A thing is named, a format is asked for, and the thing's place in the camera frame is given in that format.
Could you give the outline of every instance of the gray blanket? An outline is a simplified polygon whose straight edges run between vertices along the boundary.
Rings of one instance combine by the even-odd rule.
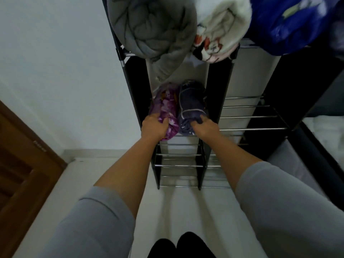
[[[192,0],[107,0],[109,20],[120,42],[149,59],[163,82],[183,62],[196,36]]]

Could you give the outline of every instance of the gray shirt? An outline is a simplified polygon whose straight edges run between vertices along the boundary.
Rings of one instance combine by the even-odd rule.
[[[344,212],[278,167],[250,166],[235,195],[268,257],[344,257]],[[94,186],[39,257],[127,258],[134,229],[118,194]]]

